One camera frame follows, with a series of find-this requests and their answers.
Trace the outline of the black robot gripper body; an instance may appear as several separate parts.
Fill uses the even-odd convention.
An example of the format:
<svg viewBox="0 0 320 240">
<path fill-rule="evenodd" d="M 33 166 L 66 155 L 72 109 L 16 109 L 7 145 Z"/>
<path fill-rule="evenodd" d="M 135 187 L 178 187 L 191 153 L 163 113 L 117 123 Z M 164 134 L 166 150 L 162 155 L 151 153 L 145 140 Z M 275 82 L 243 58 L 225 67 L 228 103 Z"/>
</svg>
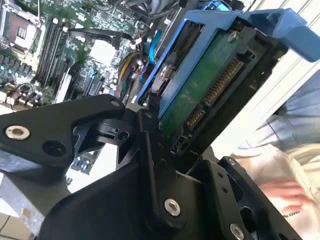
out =
<svg viewBox="0 0 320 240">
<path fill-rule="evenodd" d="M 130 163 L 58 202 L 42 223 L 41 240 L 222 240 L 201 182 L 173 169 Z"/>
</svg>

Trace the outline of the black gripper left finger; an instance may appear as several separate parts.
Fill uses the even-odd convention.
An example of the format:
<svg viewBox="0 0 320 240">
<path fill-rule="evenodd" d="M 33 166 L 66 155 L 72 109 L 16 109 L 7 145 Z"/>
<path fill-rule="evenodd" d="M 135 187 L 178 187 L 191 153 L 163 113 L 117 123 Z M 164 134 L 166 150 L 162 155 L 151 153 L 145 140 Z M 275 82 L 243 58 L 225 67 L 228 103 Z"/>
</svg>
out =
<svg viewBox="0 0 320 240">
<path fill-rule="evenodd" d="M 130 163 L 142 166 L 155 191 L 155 170 L 174 170 L 160 137 L 158 111 L 157 100 L 135 112 L 103 94 L 2 115 L 0 170 L 40 185 L 56 184 L 75 157 L 111 143 L 119 148 L 117 170 Z"/>
</svg>

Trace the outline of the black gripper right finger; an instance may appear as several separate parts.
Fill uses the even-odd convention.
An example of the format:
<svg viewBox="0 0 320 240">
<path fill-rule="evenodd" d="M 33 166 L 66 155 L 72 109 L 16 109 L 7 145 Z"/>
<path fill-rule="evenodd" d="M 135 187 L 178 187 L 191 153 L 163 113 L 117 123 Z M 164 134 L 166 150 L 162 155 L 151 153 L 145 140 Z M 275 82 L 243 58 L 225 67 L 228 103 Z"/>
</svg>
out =
<svg viewBox="0 0 320 240">
<path fill-rule="evenodd" d="M 299 240 L 299 234 L 231 157 L 198 161 L 188 172 L 201 181 L 206 222 L 215 240 Z"/>
</svg>

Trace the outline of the person's bare hand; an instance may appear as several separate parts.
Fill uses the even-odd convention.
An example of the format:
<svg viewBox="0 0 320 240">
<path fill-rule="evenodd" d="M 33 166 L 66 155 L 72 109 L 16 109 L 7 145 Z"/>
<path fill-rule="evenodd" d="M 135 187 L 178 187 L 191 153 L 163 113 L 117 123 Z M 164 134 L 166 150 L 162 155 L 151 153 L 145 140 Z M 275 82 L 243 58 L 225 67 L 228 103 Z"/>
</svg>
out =
<svg viewBox="0 0 320 240">
<path fill-rule="evenodd" d="M 295 180 L 276 178 L 260 184 L 259 188 L 279 211 L 298 211 L 314 203 Z"/>
</svg>

